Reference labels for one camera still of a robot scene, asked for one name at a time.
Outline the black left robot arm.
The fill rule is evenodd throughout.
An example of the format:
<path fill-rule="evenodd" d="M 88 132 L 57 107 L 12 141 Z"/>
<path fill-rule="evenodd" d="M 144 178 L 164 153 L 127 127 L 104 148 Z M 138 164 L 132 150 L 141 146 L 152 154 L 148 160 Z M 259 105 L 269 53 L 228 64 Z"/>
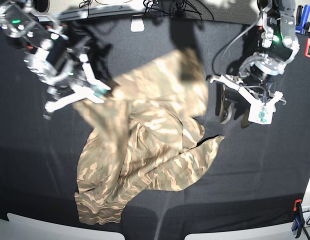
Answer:
<path fill-rule="evenodd" d="M 293 0 L 260 0 L 262 21 L 258 47 L 240 65 L 237 75 L 214 75 L 211 83 L 221 85 L 219 121 L 227 123 L 232 117 L 232 104 L 242 104 L 244 118 L 241 127 L 251 123 L 270 125 L 276 103 L 287 101 L 281 91 L 271 91 L 278 75 L 283 75 L 300 50 L 295 33 L 296 21 Z"/>

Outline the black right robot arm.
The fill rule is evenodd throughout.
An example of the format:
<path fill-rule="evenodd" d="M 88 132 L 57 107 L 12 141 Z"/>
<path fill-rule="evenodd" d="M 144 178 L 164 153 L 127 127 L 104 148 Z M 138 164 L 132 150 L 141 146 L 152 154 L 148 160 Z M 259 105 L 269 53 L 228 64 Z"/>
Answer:
<path fill-rule="evenodd" d="M 31 0 L 0 1 L 0 30 L 25 50 L 27 68 L 48 86 L 52 99 L 44 105 L 44 118 L 84 99 L 104 102 L 111 87 L 94 74 L 90 35 L 71 31 L 52 15 L 39 12 Z"/>

